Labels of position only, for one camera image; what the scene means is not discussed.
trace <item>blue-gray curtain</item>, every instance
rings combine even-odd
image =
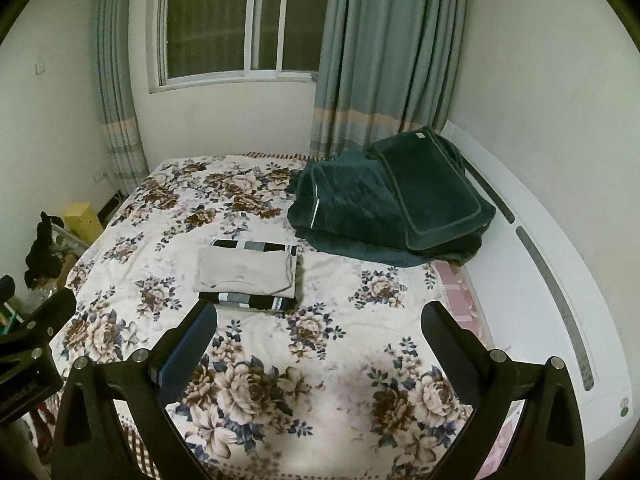
[[[444,126],[466,0],[328,0],[310,152]]]
[[[98,108],[120,190],[130,194],[149,174],[129,76],[129,0],[96,0]]]

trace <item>bedsheet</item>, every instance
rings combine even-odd
[[[471,413],[420,332],[422,306],[446,303],[440,274],[297,239],[285,188],[303,165],[237,155],[161,164],[69,274],[78,307],[51,342],[56,365],[67,377],[78,356],[103,363],[151,348],[196,303],[196,254],[216,238],[295,243],[296,310],[219,307],[215,337],[166,407],[172,421],[219,478],[424,475]],[[116,408],[135,435],[126,404]]]

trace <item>white bed frame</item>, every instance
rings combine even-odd
[[[455,124],[447,122],[442,135],[460,149],[513,213],[513,222],[509,222],[497,211],[483,236],[482,248],[465,266],[494,344],[514,360],[544,363],[550,356],[564,359],[582,419],[586,478],[596,480],[620,452],[638,421],[625,355],[607,303],[569,238],[524,184]],[[495,205],[478,180],[469,172],[467,176]],[[556,299],[561,291],[575,319],[586,351],[582,372],[558,304],[516,234],[519,226],[556,280]],[[588,387],[591,381],[583,377],[588,376],[585,369],[589,366],[593,387],[586,390],[584,383]],[[624,406],[628,406],[628,412],[623,416]]]

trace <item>window frame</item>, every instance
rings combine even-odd
[[[246,17],[244,20],[244,56],[243,69],[229,72],[210,72],[182,77],[169,78],[166,63],[166,12],[168,0],[147,0],[146,8],[146,65],[149,93],[232,82],[261,81],[316,81],[316,72],[297,72],[282,70],[282,54],[284,51],[284,27],[287,13],[287,0],[280,0],[280,17],[278,21],[278,43],[275,70],[252,70],[252,49],[254,47],[254,4],[255,0],[246,1]]]

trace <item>electrical outlet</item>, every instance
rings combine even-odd
[[[107,177],[108,177],[107,170],[105,170],[104,167],[99,168],[98,171],[94,173],[94,182],[97,184],[102,179]]]

